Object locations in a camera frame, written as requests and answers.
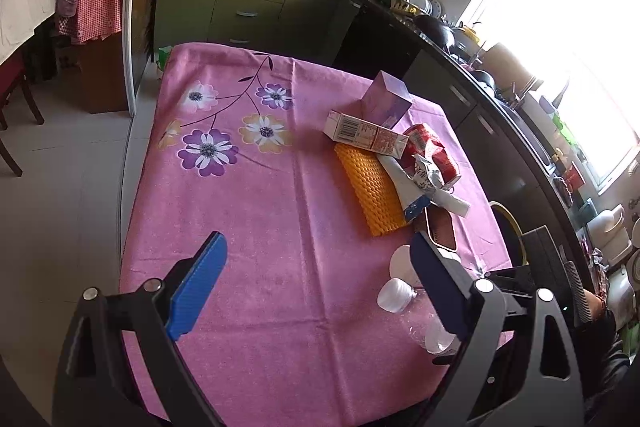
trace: purple box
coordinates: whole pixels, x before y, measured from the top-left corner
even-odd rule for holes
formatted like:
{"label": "purple box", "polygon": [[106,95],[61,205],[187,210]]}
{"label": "purple box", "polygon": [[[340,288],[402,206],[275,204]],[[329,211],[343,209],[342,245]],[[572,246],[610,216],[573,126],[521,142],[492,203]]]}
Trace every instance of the purple box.
{"label": "purple box", "polygon": [[412,103],[404,82],[380,71],[362,97],[362,119],[392,129]]}

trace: yellow flower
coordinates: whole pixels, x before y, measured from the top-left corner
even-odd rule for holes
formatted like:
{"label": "yellow flower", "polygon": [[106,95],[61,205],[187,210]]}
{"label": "yellow flower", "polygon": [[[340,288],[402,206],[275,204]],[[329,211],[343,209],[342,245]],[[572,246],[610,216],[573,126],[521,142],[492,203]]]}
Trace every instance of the yellow flower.
{"label": "yellow flower", "polygon": [[180,136],[180,120],[174,120],[164,130],[164,134],[162,134],[158,142],[158,149],[162,151],[167,147],[175,145],[178,141],[178,136]]}
{"label": "yellow flower", "polygon": [[282,152],[282,146],[291,147],[291,131],[284,128],[284,120],[274,116],[252,114],[242,118],[244,127],[238,129],[244,143],[255,143],[260,152]]}

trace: tiled floor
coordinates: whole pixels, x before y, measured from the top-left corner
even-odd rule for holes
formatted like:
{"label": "tiled floor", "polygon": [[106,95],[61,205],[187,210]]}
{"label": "tiled floor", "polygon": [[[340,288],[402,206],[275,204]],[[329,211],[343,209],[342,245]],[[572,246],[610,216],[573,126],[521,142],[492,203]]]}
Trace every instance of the tiled floor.
{"label": "tiled floor", "polygon": [[158,89],[154,78],[143,81],[133,122],[126,112],[74,107],[60,80],[33,86],[44,125],[21,92],[4,110],[9,129],[0,136],[24,174],[14,177],[0,159],[0,354],[47,420],[76,301],[87,286],[117,291]]}

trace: red can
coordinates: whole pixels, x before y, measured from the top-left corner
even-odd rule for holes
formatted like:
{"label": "red can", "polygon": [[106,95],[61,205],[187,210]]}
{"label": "red can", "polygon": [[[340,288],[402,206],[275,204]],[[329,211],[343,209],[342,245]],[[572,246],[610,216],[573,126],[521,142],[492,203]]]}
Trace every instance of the red can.
{"label": "red can", "polygon": [[452,186],[460,179],[460,169],[456,161],[447,154],[436,132],[425,123],[419,123],[404,131],[409,137],[400,160],[403,169],[414,172],[414,154],[432,158],[442,173],[445,186]]}

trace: barcode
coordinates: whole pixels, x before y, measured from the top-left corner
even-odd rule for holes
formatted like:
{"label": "barcode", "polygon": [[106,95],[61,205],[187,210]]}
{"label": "barcode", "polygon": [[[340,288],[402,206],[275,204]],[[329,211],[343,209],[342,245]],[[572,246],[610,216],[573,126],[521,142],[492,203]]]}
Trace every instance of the barcode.
{"label": "barcode", "polygon": [[427,149],[427,143],[424,141],[422,134],[420,134],[420,129],[411,131],[408,136],[409,140],[412,141],[418,152],[420,152],[420,154],[424,153],[425,149]]}
{"label": "barcode", "polygon": [[360,128],[360,122],[349,118],[348,116],[342,117],[340,122],[340,131],[338,132],[338,139],[345,142],[353,143],[356,139],[356,134]]}

